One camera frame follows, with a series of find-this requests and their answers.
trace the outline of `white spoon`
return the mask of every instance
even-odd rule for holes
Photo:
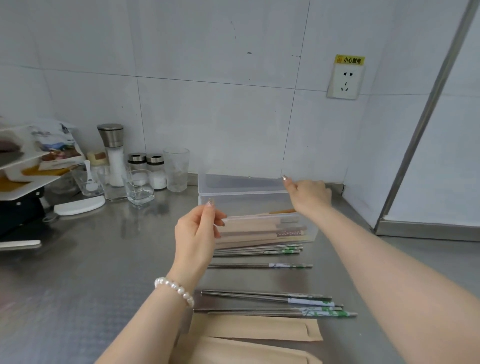
[[[90,161],[88,159],[85,159],[85,168],[87,170],[87,184],[85,185],[85,188],[87,191],[95,191],[98,189],[98,183],[96,183],[93,178],[92,178],[92,171],[90,170]]]

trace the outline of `metal pole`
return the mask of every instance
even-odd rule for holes
[[[395,179],[392,183],[392,187],[390,188],[387,199],[385,200],[384,207],[382,208],[377,223],[375,224],[375,232],[377,232],[380,219],[386,216],[390,211],[390,208],[392,207],[393,201],[395,200],[396,194],[398,193],[400,185],[402,184],[403,178],[407,173],[408,166],[410,165],[413,155],[415,154],[415,150],[419,145],[423,132],[425,131],[425,128],[430,121],[430,117],[432,116],[433,110],[435,110],[438,99],[442,94],[442,90],[444,89],[448,75],[450,74],[450,71],[452,70],[455,60],[460,52],[460,49],[462,48],[463,42],[465,40],[465,37],[467,36],[468,30],[470,29],[470,25],[472,24],[479,3],[480,0],[469,0],[467,7],[465,8],[462,19],[460,20],[460,24],[458,25],[458,28],[452,39],[450,49],[448,50],[444,62],[440,68],[440,71],[438,72],[437,78],[430,92],[430,96],[428,97],[427,103],[425,104],[425,108],[423,109],[423,112],[420,116],[417,127],[413,132],[412,139],[410,140],[408,148],[403,156],[400,168],[396,173]]]

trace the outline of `hand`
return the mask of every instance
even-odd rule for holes
[[[331,206],[332,190],[326,188],[323,181],[293,182],[287,176],[282,176],[282,178],[293,207],[302,215],[311,218],[318,208]]]
[[[178,220],[175,226],[175,260],[167,278],[192,292],[212,260],[215,238],[220,237],[215,225],[224,226],[222,219],[226,217],[208,202]]]

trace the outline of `electrical outlet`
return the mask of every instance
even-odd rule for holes
[[[363,80],[364,66],[336,63],[332,72],[327,97],[355,100]]]

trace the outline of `glass cup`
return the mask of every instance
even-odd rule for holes
[[[190,150],[186,148],[172,147],[163,150],[169,191],[181,192],[187,188],[189,156]]]
[[[123,176],[123,184],[128,200],[134,205],[143,205],[152,201],[154,189],[150,184],[151,172],[149,170],[128,170]]]
[[[98,170],[96,171],[98,176],[98,181],[100,182],[100,184],[103,187],[103,190],[105,191],[105,199],[109,201],[116,201],[116,200],[121,200],[123,198],[126,198],[127,193],[125,192],[125,187],[123,185],[119,187],[117,186],[118,183],[114,183],[114,185],[110,183],[111,179],[115,181],[123,182],[122,175],[121,174],[117,176],[114,175],[112,178],[111,177],[112,174],[110,173],[110,170],[111,170],[110,166],[101,166],[101,168],[98,168]]]
[[[90,182],[87,186],[87,171],[85,164],[77,164],[76,166],[70,167],[70,173],[77,182],[78,187],[82,194],[87,197],[100,196],[103,194],[102,185],[97,181]]]

